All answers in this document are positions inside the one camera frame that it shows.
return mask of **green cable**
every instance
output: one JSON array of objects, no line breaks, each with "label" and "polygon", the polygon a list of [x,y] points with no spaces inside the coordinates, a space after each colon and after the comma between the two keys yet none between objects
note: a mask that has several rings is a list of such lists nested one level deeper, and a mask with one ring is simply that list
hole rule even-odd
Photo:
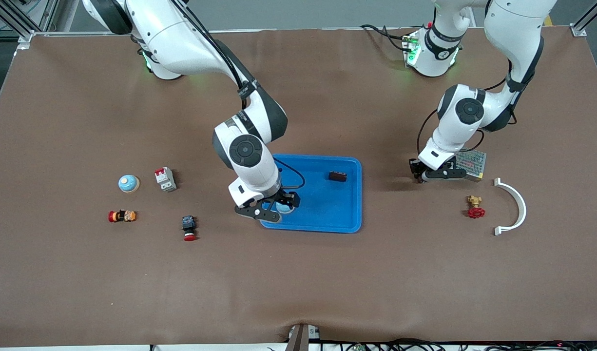
[{"label": "green cable", "polygon": [[[41,2],[41,1],[42,1],[42,0],[37,0],[37,1],[36,1],[36,4],[34,4],[34,6],[32,6],[32,7],[31,7],[29,10],[27,10],[26,14],[29,14],[29,13],[30,13],[30,12],[31,12],[33,9],[35,9],[35,8],[36,8],[36,6],[38,6],[38,4],[40,4],[40,2]],[[3,27],[0,27],[0,31],[1,31],[2,29],[4,29],[5,27],[8,27],[8,25],[5,25],[5,26],[3,26]]]}]

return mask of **brown tabletop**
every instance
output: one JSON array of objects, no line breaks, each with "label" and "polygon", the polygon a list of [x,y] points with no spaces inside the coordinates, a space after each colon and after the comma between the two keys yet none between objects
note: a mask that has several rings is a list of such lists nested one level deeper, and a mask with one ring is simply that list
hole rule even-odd
[{"label": "brown tabletop", "polygon": [[[354,235],[233,213],[211,144],[240,107],[229,78],[160,81],[127,37],[33,38],[0,97],[0,346],[273,342],[299,322],[346,340],[597,339],[597,69],[567,27],[543,35],[519,124],[480,147],[487,180],[424,185],[407,159],[443,91],[505,75],[481,29],[440,78],[363,31],[217,35],[287,111],[273,153],[362,162]],[[162,166],[178,191],[160,191]],[[528,205],[499,237],[517,206],[495,177]],[[486,217],[463,215],[470,194]],[[139,219],[110,224],[117,209]]]}]

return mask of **table surface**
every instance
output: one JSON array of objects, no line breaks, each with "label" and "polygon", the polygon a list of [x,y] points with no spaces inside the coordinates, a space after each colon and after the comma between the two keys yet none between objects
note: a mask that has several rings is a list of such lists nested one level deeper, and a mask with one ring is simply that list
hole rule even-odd
[{"label": "table surface", "polygon": [[[357,341],[597,340],[597,69],[567,27],[543,35],[519,123],[480,148],[487,180],[423,185],[407,160],[443,91],[506,72],[481,29],[440,78],[364,31],[217,35],[289,116],[273,153],[362,162],[355,235],[233,213],[211,143],[240,108],[225,76],[160,81],[127,37],[33,38],[0,97],[0,346],[273,342],[297,323]],[[177,191],[156,185],[162,166]],[[123,174],[140,189],[121,193]],[[528,205],[499,237],[517,206],[495,177]],[[470,194],[486,217],[463,215]],[[121,208],[138,220],[110,224]],[[190,214],[200,239],[183,242]]]}]

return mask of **round black joint cap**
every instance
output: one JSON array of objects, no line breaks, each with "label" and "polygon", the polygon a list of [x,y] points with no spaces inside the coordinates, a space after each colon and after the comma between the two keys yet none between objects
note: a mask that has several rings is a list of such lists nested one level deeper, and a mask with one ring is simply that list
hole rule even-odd
[{"label": "round black joint cap", "polygon": [[456,104],[456,114],[464,124],[474,124],[481,120],[485,114],[481,102],[475,98],[461,98]]},{"label": "round black joint cap", "polygon": [[229,156],[235,164],[243,167],[254,167],[261,160],[263,147],[258,138],[246,134],[239,136],[229,146]]}]

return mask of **red knob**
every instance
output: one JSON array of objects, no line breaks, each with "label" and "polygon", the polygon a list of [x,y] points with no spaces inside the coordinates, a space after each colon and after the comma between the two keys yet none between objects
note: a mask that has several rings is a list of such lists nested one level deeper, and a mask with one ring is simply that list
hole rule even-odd
[{"label": "red knob", "polygon": [[469,216],[469,218],[481,218],[485,216],[485,210],[479,207],[474,207],[467,211],[467,215]]}]

